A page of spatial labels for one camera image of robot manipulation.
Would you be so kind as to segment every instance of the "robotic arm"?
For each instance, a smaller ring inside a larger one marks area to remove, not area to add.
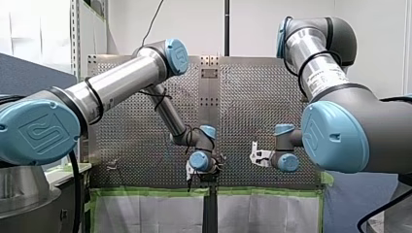
[[[11,165],[54,162],[67,155],[105,112],[144,89],[173,142],[196,147],[189,160],[194,170],[214,171],[215,129],[202,125],[188,130],[161,85],[183,75],[188,64],[185,46],[179,40],[166,40],[140,48],[130,61],[67,89],[52,87],[0,105],[0,161]]]
[[[366,86],[350,83],[345,71],[356,52],[355,33],[340,18],[284,20],[278,57],[294,68],[310,104],[301,132],[289,125],[276,135],[276,147],[304,146],[314,163],[332,171],[410,173],[411,99],[379,100]],[[300,140],[291,137],[293,132]],[[278,139],[285,135],[289,140]],[[271,166],[276,167],[279,158],[272,154]]]

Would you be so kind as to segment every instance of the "blue joint cap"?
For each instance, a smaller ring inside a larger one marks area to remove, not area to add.
[[[292,153],[285,153],[278,160],[278,168],[282,172],[295,172],[299,167],[299,159]]]
[[[201,125],[200,129],[209,137],[216,139],[216,128],[210,125]]]
[[[209,158],[202,151],[194,152],[189,159],[190,166],[199,172],[207,172],[209,168]]]
[[[11,164],[55,162],[74,148],[79,137],[76,115],[51,100],[21,101],[0,112],[0,160]]]
[[[189,56],[185,45],[178,39],[165,41],[166,58],[175,76],[183,75],[189,67]]]
[[[356,173],[368,163],[366,135],[355,117],[340,105],[318,101],[306,107],[302,134],[307,154],[323,169]]]
[[[294,131],[295,127],[293,124],[276,124],[275,126],[275,136],[286,134]]]

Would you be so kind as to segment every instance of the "pegboard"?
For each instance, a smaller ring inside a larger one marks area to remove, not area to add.
[[[91,55],[88,74],[98,75],[129,58]],[[191,56],[188,71],[164,84],[185,124],[217,127],[217,151],[227,158],[220,185],[320,188],[320,173],[303,150],[297,150],[300,168],[293,174],[260,168],[249,160],[253,140],[260,150],[274,150],[274,126],[300,123],[305,104],[281,60]],[[91,185],[186,187],[190,153],[185,150],[170,143],[149,98],[135,94],[89,131],[89,151],[99,160]]]

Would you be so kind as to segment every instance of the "green tape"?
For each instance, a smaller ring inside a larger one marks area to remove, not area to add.
[[[55,167],[51,167],[45,172],[45,174],[48,175],[49,173],[54,172],[55,170],[59,170],[59,169],[61,169],[60,165],[57,165]]]
[[[328,186],[333,186],[334,183],[334,177],[327,173],[327,172],[322,172],[321,173],[321,181],[323,184],[326,184]]]
[[[319,198],[319,232],[323,232],[324,222],[324,192],[322,190],[294,190],[286,188],[268,187],[219,187],[219,195],[267,195],[267,196],[287,196],[302,198]],[[200,197],[207,196],[208,188],[193,189],[188,192],[186,188],[165,189],[151,187],[108,187],[95,188],[90,191],[90,213],[91,213],[91,232],[95,232],[95,211],[96,202],[99,197],[105,196],[152,196],[152,197]]]
[[[98,188],[91,191],[96,196],[154,196],[154,197],[196,197],[208,194],[207,188],[194,189],[188,192],[185,188],[165,189],[150,187],[112,187]]]
[[[219,187],[219,195],[270,195],[293,197],[319,197],[319,190],[293,190],[270,187]]]
[[[85,203],[85,212],[90,210],[90,202]]]

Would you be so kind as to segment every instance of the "black ring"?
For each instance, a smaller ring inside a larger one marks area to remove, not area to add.
[[[330,47],[332,46],[332,40],[333,40],[332,19],[330,17],[326,17],[326,23],[327,23],[326,49],[330,50]]]
[[[286,68],[286,70],[289,72],[289,73],[291,73],[293,76],[297,76],[297,73],[296,72],[294,72],[290,67],[289,67],[289,65],[288,65],[288,61],[287,61],[287,59],[286,59],[286,41],[288,40],[288,38],[286,38],[286,32],[287,32],[287,30],[286,30],[286,27],[287,27],[287,23],[288,23],[288,20],[289,19],[293,19],[293,17],[285,17],[285,21],[284,21],[284,40],[283,40],[283,44],[284,44],[284,53],[283,53],[283,60],[284,60],[284,65],[285,65],[285,68]]]
[[[355,64],[355,60],[352,61],[342,61],[342,65],[341,66],[351,66]]]
[[[206,149],[200,149],[200,148],[194,148],[194,150],[203,150],[203,151],[206,151],[206,152],[210,152],[210,153],[213,153],[211,150],[206,150]]]
[[[214,138],[212,138],[212,137],[210,137],[209,135],[207,135],[206,132],[203,131],[203,129],[201,129],[201,128],[193,128],[193,130],[194,130],[194,129],[197,129],[197,130],[201,131],[201,132],[203,133],[203,135],[206,136],[206,138],[208,138],[209,141],[212,143],[212,148],[213,148],[213,149],[215,148],[215,139],[214,139]]]
[[[318,95],[313,97],[313,99],[310,101],[310,104],[315,103],[316,101],[322,99],[324,96],[330,94],[331,92],[333,92],[335,90],[340,90],[340,89],[345,89],[345,88],[360,88],[360,89],[365,89],[365,90],[371,91],[366,86],[358,84],[358,83],[343,83],[343,84],[331,86],[328,89],[322,91],[321,93],[319,93]]]
[[[339,53],[337,53],[336,51],[332,51],[332,50],[319,51],[319,52],[313,53],[308,58],[306,58],[306,60],[300,66],[299,73],[297,75],[297,83],[299,84],[300,92],[302,92],[302,94],[305,97],[307,97],[307,95],[306,95],[306,92],[305,92],[305,90],[303,89],[303,86],[302,86],[303,70],[305,69],[306,65],[309,64],[309,62],[311,62],[313,59],[317,58],[318,56],[320,56],[322,54],[330,54],[335,61],[336,61],[336,58],[337,58],[336,62],[339,64],[339,66],[342,64],[342,58],[340,57]]]
[[[98,103],[97,108],[99,109],[99,117],[98,117],[94,122],[92,122],[92,123],[89,124],[89,125],[93,125],[93,124],[99,122],[100,119],[102,119],[103,114],[104,114],[104,107],[103,107],[103,102],[102,102],[102,100],[100,99],[99,94],[98,94],[97,91],[93,88],[93,86],[91,86],[90,82],[88,81],[89,79],[90,79],[90,77],[86,77],[86,78],[85,78],[85,83],[87,84],[87,86],[88,86],[88,88],[91,90],[91,92],[93,93],[94,97],[97,99],[97,103]]]
[[[148,48],[148,49],[154,50],[154,51],[161,57],[161,59],[163,60],[164,65],[166,66],[166,69],[167,69],[167,71],[166,71],[166,76],[167,76],[167,77],[166,77],[166,80],[169,79],[169,78],[170,78],[170,77],[169,77],[169,73],[170,73],[170,72],[173,73],[173,72],[172,72],[172,69],[170,68],[169,61],[167,60],[167,58],[166,58],[166,56],[164,55],[164,53],[161,52],[158,48],[155,48],[155,47],[150,47],[150,46],[148,46],[148,47],[144,47],[144,48]]]
[[[275,149],[278,152],[294,152],[294,150],[285,150],[285,149]]]
[[[85,120],[85,117],[82,114],[82,111],[80,111],[79,107],[69,98],[67,97],[66,93],[63,91],[51,87],[48,89],[48,92],[52,93],[55,95],[58,99],[61,100],[70,110],[73,111],[73,113],[76,115],[76,117],[79,120],[79,124],[81,126],[81,134],[83,135],[84,133],[87,132],[87,122]]]
[[[178,135],[172,135],[173,136],[173,138],[179,138],[179,137],[182,137],[185,133],[186,133],[186,131],[188,131],[186,128],[185,128],[185,130],[182,132],[182,133],[180,133],[180,134],[178,134]]]

